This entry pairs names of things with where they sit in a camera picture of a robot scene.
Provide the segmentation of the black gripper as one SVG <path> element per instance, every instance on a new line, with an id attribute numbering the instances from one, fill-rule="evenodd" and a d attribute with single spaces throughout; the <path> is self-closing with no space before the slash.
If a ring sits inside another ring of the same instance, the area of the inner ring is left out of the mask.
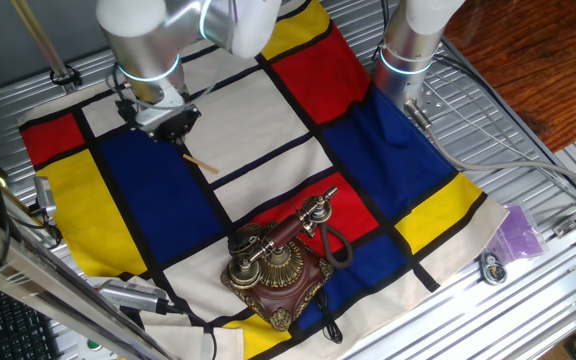
<path id="1" fill-rule="evenodd" d="M 200 116 L 196 107 L 190 107 L 148 131 L 148 137 L 154 142 L 182 143 Z"/>

